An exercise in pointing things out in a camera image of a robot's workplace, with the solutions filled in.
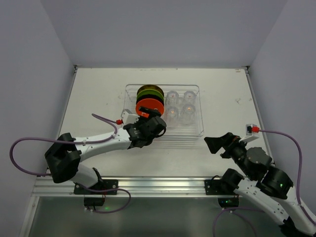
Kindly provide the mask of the orange plate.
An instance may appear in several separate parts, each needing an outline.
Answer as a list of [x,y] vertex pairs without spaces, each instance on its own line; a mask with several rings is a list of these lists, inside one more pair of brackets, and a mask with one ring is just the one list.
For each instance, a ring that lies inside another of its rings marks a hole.
[[154,99],[144,99],[136,103],[135,110],[137,114],[138,114],[140,106],[150,108],[150,109],[158,109],[161,115],[164,113],[164,105]]

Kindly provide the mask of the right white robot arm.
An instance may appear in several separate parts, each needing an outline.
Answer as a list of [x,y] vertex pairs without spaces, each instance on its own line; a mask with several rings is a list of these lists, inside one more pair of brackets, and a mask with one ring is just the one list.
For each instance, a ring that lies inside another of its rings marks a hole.
[[255,127],[244,137],[228,132],[221,137],[204,138],[212,154],[224,149],[221,158],[231,158],[243,172],[229,168],[219,179],[205,180],[206,194],[213,189],[242,196],[269,215],[286,237],[314,237],[316,216],[299,198],[298,183],[273,166],[273,159],[262,148],[246,148],[259,138],[259,132]]

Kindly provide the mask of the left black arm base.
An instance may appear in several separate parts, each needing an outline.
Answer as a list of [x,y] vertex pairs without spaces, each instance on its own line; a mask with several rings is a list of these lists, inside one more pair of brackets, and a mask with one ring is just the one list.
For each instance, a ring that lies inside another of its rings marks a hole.
[[74,194],[84,195],[83,205],[85,207],[101,207],[105,203],[106,195],[116,195],[119,187],[117,179],[103,179],[103,183],[87,189],[75,183]]

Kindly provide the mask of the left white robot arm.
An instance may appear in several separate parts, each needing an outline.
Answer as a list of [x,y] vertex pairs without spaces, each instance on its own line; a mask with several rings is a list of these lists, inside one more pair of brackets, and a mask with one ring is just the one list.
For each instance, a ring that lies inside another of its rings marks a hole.
[[82,164],[84,160],[112,151],[142,148],[161,137],[167,125],[161,113],[155,109],[141,107],[147,117],[124,109],[113,132],[90,137],[74,138],[64,133],[46,151],[45,159],[54,183],[72,181],[90,192],[100,193],[108,189],[96,168]]

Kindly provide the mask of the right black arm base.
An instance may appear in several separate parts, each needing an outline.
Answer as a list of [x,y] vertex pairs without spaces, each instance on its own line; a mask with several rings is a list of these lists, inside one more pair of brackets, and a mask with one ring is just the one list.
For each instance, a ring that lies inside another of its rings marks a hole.
[[208,196],[226,196],[218,197],[218,204],[221,208],[239,207],[239,197],[233,191],[224,188],[221,177],[213,176],[211,179],[204,180],[205,194]]

